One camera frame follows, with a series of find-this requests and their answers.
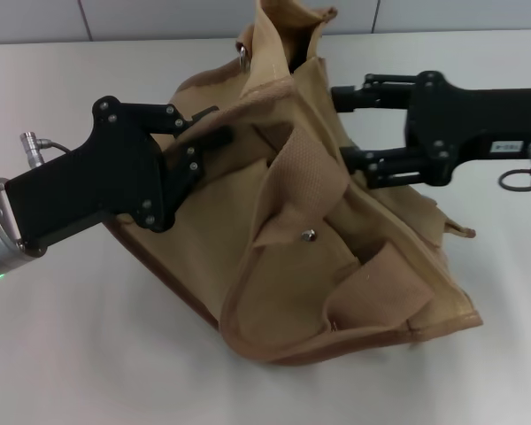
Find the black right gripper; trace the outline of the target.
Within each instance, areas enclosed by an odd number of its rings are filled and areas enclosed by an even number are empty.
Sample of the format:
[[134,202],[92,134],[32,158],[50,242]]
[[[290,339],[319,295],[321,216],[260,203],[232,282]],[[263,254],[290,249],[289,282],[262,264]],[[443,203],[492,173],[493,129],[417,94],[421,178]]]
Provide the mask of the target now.
[[342,147],[350,174],[369,189],[426,183],[446,186],[456,167],[474,160],[531,161],[531,89],[461,89],[442,73],[369,73],[362,86],[330,89],[337,112],[407,110],[406,145],[364,151]]

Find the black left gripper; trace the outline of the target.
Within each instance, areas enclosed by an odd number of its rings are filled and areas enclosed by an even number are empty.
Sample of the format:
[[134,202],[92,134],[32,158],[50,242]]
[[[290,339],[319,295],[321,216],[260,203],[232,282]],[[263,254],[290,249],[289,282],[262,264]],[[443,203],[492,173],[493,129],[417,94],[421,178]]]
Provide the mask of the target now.
[[141,228],[168,230],[204,176],[204,153],[231,143],[233,131],[220,127],[187,142],[168,170],[153,136],[182,133],[218,109],[188,120],[173,104],[98,99],[84,144],[5,184],[24,247],[46,249],[119,214]]

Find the khaki canvas food bag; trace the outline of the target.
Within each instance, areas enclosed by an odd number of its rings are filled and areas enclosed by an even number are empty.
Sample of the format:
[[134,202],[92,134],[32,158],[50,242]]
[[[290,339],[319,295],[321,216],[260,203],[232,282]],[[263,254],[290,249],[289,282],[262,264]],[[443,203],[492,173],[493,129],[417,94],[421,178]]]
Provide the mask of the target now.
[[126,216],[107,228],[246,359],[301,365],[424,342],[478,327],[455,283],[443,236],[473,237],[415,189],[370,190],[350,174],[351,146],[316,48],[333,8],[256,0],[240,59],[184,81],[172,101],[210,115],[233,141],[203,155],[205,174],[163,233]]

